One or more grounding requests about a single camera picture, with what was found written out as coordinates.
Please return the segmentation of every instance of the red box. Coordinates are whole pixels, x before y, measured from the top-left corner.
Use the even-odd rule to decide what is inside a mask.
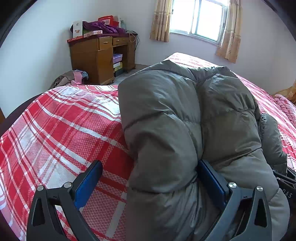
[[[106,25],[110,25],[111,27],[119,26],[119,22],[114,21],[114,18],[112,15],[98,18],[98,21],[104,21]]]
[[[72,41],[74,41],[74,40],[78,40],[78,39],[83,39],[83,35],[82,35],[82,36],[78,36],[78,37],[76,37],[76,38],[68,39],[68,40],[67,40],[67,43],[72,42]]]

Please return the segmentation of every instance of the tiled floor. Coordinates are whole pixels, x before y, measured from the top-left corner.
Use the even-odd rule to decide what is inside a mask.
[[[138,72],[139,69],[132,69],[129,73],[123,73],[114,79],[114,83],[111,85],[118,85],[120,82],[125,80],[127,77],[131,76],[132,74]]]

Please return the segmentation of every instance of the purple clothing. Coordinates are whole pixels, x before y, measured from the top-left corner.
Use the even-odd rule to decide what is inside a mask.
[[[117,33],[125,33],[125,30],[123,28],[119,27],[111,27],[109,25],[105,25],[104,21],[94,21],[94,22],[82,22],[83,28],[89,30],[89,31],[95,31],[95,30],[103,30],[103,34],[117,34]]]

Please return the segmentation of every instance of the puffer jacket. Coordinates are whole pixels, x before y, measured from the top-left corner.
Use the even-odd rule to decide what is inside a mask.
[[[277,122],[260,114],[250,91],[227,67],[189,68],[166,60],[125,79],[118,95],[135,160],[127,241],[202,238],[218,211],[198,181],[201,159],[239,187],[262,186],[273,241],[283,237],[289,205],[270,167],[281,173],[287,168]]]

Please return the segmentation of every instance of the desk drawer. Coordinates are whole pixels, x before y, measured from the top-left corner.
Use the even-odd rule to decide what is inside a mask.
[[[112,37],[99,38],[100,50],[112,48]]]
[[[113,45],[125,45],[128,44],[129,38],[114,38]]]

